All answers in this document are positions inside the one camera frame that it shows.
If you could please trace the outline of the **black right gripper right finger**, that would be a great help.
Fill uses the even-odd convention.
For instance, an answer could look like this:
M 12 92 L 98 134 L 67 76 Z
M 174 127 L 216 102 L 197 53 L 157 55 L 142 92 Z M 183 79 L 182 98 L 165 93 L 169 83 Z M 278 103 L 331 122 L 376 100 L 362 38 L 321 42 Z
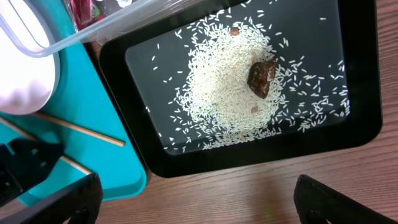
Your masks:
M 308 175 L 297 179 L 294 204 L 301 224 L 397 224 Z

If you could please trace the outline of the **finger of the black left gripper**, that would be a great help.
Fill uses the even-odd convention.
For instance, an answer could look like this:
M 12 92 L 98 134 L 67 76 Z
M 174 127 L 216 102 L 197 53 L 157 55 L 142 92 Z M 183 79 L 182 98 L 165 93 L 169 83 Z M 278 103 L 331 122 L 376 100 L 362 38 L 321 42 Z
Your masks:
M 1 144 L 1 205 L 43 182 L 63 153 L 61 144 L 23 138 Z

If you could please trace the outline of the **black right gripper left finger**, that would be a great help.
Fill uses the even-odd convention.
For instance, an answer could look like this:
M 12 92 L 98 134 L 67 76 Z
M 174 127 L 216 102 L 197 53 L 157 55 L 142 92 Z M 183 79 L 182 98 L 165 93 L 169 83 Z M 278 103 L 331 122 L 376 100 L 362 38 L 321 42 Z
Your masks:
M 1 220 L 3 224 L 95 224 L 103 200 L 98 174 L 90 174 Z

